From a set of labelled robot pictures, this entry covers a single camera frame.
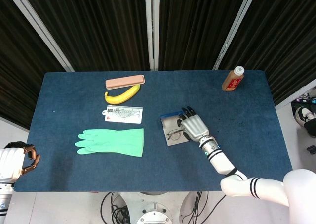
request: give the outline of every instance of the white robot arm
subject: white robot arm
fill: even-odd
[[[283,182],[247,178],[226,157],[214,137],[195,111],[182,108],[178,125],[183,126],[183,134],[188,140],[199,142],[199,147],[208,157],[215,170],[225,175],[221,189],[228,196],[253,196],[289,206],[291,224],[314,224],[313,210],[316,206],[316,174],[308,170],[290,171]]]
[[[33,163],[23,168],[25,154],[33,159]],[[27,172],[35,169],[40,160],[33,145],[23,142],[9,143],[5,149],[0,149],[0,224],[4,223],[13,194],[13,184]]]

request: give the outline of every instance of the metal base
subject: metal base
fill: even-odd
[[[131,224],[180,224],[180,209],[189,192],[120,192]]]
[[[0,183],[0,224],[4,223],[12,194],[13,188],[10,183]]]

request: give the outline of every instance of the sneaker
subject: sneaker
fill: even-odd
[[[312,119],[316,119],[316,114],[305,107],[299,107],[295,112],[295,120],[304,127],[304,124]]]

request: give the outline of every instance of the cable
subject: cable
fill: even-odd
[[[103,208],[103,204],[104,204],[106,198],[110,194],[111,194],[112,223],[113,224],[130,224],[130,218],[129,218],[129,212],[128,212],[127,206],[125,205],[124,207],[118,207],[117,205],[115,205],[114,201],[118,198],[119,195],[113,200],[114,193],[112,193],[112,192],[107,193],[101,202],[100,215],[101,215],[102,221],[105,224],[108,224],[103,217],[102,208]]]
[[[105,199],[110,195],[111,192],[107,193],[107,195],[105,195],[105,197],[103,198],[102,202],[101,202],[101,207],[100,207],[100,215],[101,215],[101,219],[105,224],[108,224],[103,217],[103,213],[102,213],[102,207],[103,207],[103,203],[105,201]]]
[[[129,211],[127,206],[118,207],[114,204],[114,201],[117,197],[113,200],[114,193],[111,195],[111,213],[112,213],[112,222],[113,224],[130,224],[130,217]]]
[[[212,209],[212,211],[207,215],[207,217],[204,219],[204,221],[201,222],[201,224],[203,224],[208,218],[209,216],[214,212],[215,208],[217,207],[218,204],[220,204],[220,202],[222,202],[222,200],[226,197],[226,195],[224,195],[218,202],[217,204],[214,206],[214,208]]]
[[[207,192],[207,197],[206,197],[206,201],[205,201],[205,204],[202,208],[202,211],[200,212],[199,211],[199,202],[201,200],[201,197],[202,197],[202,192],[197,192],[197,195],[196,195],[196,199],[195,199],[195,202],[194,202],[194,205],[193,205],[193,208],[192,208],[192,211],[185,215],[183,218],[182,218],[182,221],[181,221],[181,224],[183,224],[183,220],[186,218],[186,217],[190,217],[189,221],[188,221],[188,224],[190,222],[192,222],[192,224],[198,224],[198,217],[202,214],[202,212],[204,211],[205,207],[206,207],[206,204],[208,202],[208,195],[209,193]]]

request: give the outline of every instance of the black curtain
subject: black curtain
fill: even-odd
[[[149,70],[145,0],[29,0],[75,71]]]
[[[212,69],[243,0],[160,0],[159,70]]]
[[[0,7],[0,116],[28,129],[45,72],[64,69],[12,0]]]
[[[276,104],[315,79],[316,0],[253,0],[219,69],[237,65],[264,70]]]

